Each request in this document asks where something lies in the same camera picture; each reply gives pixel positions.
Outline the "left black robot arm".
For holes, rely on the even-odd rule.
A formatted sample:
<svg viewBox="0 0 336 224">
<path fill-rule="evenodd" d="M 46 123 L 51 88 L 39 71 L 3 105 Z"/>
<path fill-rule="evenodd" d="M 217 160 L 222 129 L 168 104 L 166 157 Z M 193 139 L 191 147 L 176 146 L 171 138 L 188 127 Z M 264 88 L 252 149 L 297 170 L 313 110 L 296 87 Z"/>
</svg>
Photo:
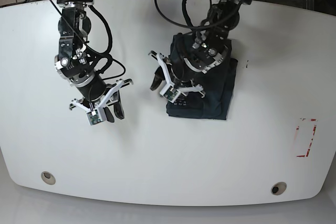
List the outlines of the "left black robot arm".
<svg viewBox="0 0 336 224">
<path fill-rule="evenodd" d="M 189 29 L 174 35 L 168 56 L 151 51 L 159 67 L 150 86 L 152 91 L 163 86 L 160 96 L 174 103 L 180 97 L 204 98 L 222 91 L 230 63 L 231 41 L 228 34 L 239 23 L 239 9 L 252 0 L 219 0 L 210 2 L 206 17 L 193 25 L 187 12 L 187 0 L 182 0 L 184 24 L 177 23 L 163 12 L 169 23 Z"/>
</svg>

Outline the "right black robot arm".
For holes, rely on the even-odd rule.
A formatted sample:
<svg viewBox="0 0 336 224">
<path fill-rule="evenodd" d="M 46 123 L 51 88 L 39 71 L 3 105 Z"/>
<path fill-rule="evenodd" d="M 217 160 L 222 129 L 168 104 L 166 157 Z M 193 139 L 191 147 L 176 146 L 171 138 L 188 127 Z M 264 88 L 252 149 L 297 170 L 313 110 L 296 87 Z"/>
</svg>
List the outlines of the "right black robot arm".
<svg viewBox="0 0 336 224">
<path fill-rule="evenodd" d="M 106 19 L 93 3 L 94 0 L 57 0 L 62 11 L 58 22 L 59 51 L 55 57 L 56 71 L 82 95 L 81 99 L 72 100 L 69 109 L 82 109 L 90 125 L 123 120 L 120 89 L 133 83 L 131 79 L 123 80 L 117 75 L 114 84 L 107 84 L 101 77 L 114 62 L 110 54 L 113 41 Z M 86 8 L 102 21 L 106 29 L 108 45 L 104 52 L 89 47 L 91 20 Z"/>
</svg>

